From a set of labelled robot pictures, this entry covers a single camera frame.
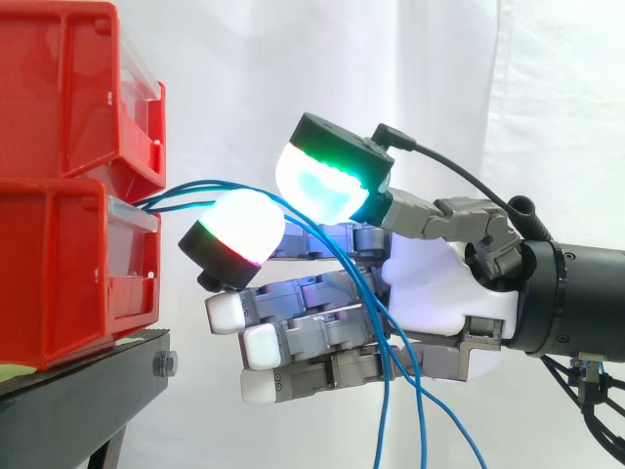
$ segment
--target black metal stand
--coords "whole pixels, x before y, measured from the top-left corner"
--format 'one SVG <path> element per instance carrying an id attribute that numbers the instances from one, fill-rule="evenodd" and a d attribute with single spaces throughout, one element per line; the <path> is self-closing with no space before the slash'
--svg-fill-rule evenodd
<path id="1" fill-rule="evenodd" d="M 169 331 L 143 330 L 95 357 L 0 383 L 0 468 L 117 466 L 126 423 L 167 387 Z"/>

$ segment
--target stacked red bins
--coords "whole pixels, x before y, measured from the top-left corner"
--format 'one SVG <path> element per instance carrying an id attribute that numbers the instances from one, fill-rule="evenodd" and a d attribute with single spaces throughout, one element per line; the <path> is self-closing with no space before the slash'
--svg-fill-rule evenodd
<path id="1" fill-rule="evenodd" d="M 82 357 L 158 319 L 165 90 L 115 8 L 0 2 L 0 364 Z"/>

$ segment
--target white fingertip pad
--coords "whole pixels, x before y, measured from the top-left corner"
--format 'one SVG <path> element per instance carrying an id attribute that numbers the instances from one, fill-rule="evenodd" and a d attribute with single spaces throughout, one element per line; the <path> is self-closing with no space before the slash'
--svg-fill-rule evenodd
<path id="1" fill-rule="evenodd" d="M 241 371 L 241 397 L 248 404 L 274 404 L 275 383 L 273 370 Z"/>
<path id="2" fill-rule="evenodd" d="M 252 369 L 273 369 L 280 366 L 280 347 L 272 324 L 257 325 L 243 332 L 247 362 Z"/>
<path id="3" fill-rule="evenodd" d="M 206 313 L 214 334 L 234 334 L 245 328 L 245 315 L 236 291 L 227 291 L 206 300 Z"/>

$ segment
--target black cable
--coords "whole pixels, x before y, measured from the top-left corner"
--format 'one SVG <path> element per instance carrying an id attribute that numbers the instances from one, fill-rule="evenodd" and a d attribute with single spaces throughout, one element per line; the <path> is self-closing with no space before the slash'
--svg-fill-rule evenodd
<path id="1" fill-rule="evenodd" d="M 461 178 L 468 181 L 470 184 L 479 189 L 484 195 L 486 195 L 495 204 L 503 208 L 510 218 L 510 221 L 515 226 L 517 231 L 525 238 L 536 241 L 549 241 L 551 235 L 547 230 L 547 227 L 543 225 L 538 216 L 536 215 L 536 207 L 534 202 L 524 195 L 517 195 L 510 199 L 509 202 L 504 201 L 495 192 L 493 192 L 486 184 L 476 178 L 469 171 L 462 166 L 454 163 L 449 158 L 443 156 L 433 149 L 428 149 L 423 145 L 417 144 L 416 140 L 412 137 L 404 134 L 403 132 L 389 127 L 386 124 L 378 125 L 375 129 L 371 140 L 378 144 L 383 149 L 394 147 L 396 149 L 405 149 L 408 151 L 417 151 L 424 154 L 427 157 L 437 161 L 443 166 L 449 168 Z"/>
<path id="2" fill-rule="evenodd" d="M 617 412 L 621 417 L 625 417 L 625 408 L 621 407 L 615 401 L 610 398 L 605 400 L 605 403 L 615 412 Z"/>
<path id="3" fill-rule="evenodd" d="M 562 388 L 563 391 L 566 392 L 566 394 L 570 397 L 570 399 L 575 403 L 575 405 L 577 405 L 578 407 L 581 406 L 581 404 L 579 403 L 579 401 L 577 400 L 577 395 L 573 392 L 572 389 L 570 389 L 570 386 L 568 386 L 568 384 L 566 384 L 566 381 L 564 381 L 564 378 L 562 378 L 558 372 L 556 371 L 555 368 L 553 368 L 551 365 L 546 364 L 545 362 L 543 362 L 543 364 L 547 367 L 547 369 L 549 370 L 549 372 L 551 373 L 551 375 L 554 377 L 554 379 L 556 380 L 556 382 L 560 385 L 560 387 Z"/>
<path id="4" fill-rule="evenodd" d="M 595 416 L 594 406 L 582 406 L 582 414 L 584 415 L 584 422 L 586 422 L 586 427 L 588 427 L 591 435 L 595 437 L 597 443 L 599 443 L 607 452 L 609 452 L 614 459 L 625 465 L 625 453 L 623 453 L 623 451 L 621 451 L 614 443 L 612 443 L 602 431 L 599 425 L 600 422 Z"/>
<path id="5" fill-rule="evenodd" d="M 551 357 L 548 357 L 547 355 L 543 355 L 540 358 L 540 360 L 544 364 L 546 364 L 548 366 L 552 366 L 553 368 L 557 369 L 560 373 L 565 374 L 569 378 L 574 379 L 575 381 L 577 381 L 577 375 L 575 373 L 573 373 L 573 371 L 570 368 L 567 368 L 566 366 L 564 366 L 560 362 L 556 362 L 554 359 L 552 359 Z"/>
<path id="6" fill-rule="evenodd" d="M 593 405 L 581 405 L 579 403 L 577 399 L 577 395 L 573 392 L 572 389 L 570 389 L 566 381 L 564 381 L 564 379 L 558 374 L 558 371 L 553 365 L 551 365 L 551 363 L 558 365 L 559 367 L 562 367 L 566 371 L 566 374 L 569 374 L 572 372 L 569 369 L 564 368 L 560 363 L 554 361 L 550 357 L 542 357 L 541 359 L 546 359 L 546 360 L 543 360 L 542 362 L 547 368 L 547 370 L 551 373 L 551 375 L 554 377 L 554 379 L 562 388 L 562 390 L 566 392 L 566 394 L 573 401 L 573 403 L 577 407 L 581 408 L 582 413 L 584 414 L 584 422 L 586 423 L 586 426 L 588 427 L 588 430 L 590 431 L 591 435 L 593 435 L 595 440 L 597 440 L 597 442 L 607 452 L 609 452 L 612 457 L 617 459 L 621 464 L 625 465 L 625 453 L 621 451 L 621 449 L 616 445 L 616 442 L 619 442 L 619 443 L 622 442 L 621 438 L 615 436 L 604 425 L 604 423 L 601 422 L 601 420 L 597 418 L 597 416 L 595 416 Z M 619 414 L 625 416 L 625 409 L 623 409 L 620 405 L 615 403 L 613 400 L 608 399 L 606 403 L 615 411 L 617 411 Z"/>
<path id="7" fill-rule="evenodd" d="M 607 385 L 610 388 L 616 388 L 625 391 L 625 381 L 621 381 L 620 379 L 614 379 L 610 376 L 609 380 L 607 381 Z"/>
<path id="8" fill-rule="evenodd" d="M 512 224 L 524 238 L 537 241 L 548 241 L 552 238 L 547 227 L 543 225 L 536 215 L 536 206 L 529 198 L 524 195 L 517 195 L 510 199 L 510 202 L 506 203 L 486 184 L 449 158 L 446 158 L 433 149 L 428 149 L 427 147 L 419 145 L 416 142 L 414 142 L 412 149 L 451 169 L 458 176 L 464 178 L 479 189 L 490 200 L 503 208 L 506 213 L 508 213 Z"/>

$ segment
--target gray metal bracket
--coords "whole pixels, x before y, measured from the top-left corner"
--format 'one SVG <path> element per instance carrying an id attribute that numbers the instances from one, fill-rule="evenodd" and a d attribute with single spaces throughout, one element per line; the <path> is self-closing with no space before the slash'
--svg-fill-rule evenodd
<path id="1" fill-rule="evenodd" d="M 467 381 L 469 359 L 475 349 L 501 350 L 501 327 L 503 321 L 486 318 L 467 318 L 460 336 L 441 338 L 427 334 L 410 334 L 422 342 L 413 342 L 412 350 L 417 355 L 421 374 L 430 378 Z M 406 370 L 414 374 L 412 361 L 405 348 L 399 356 Z"/>

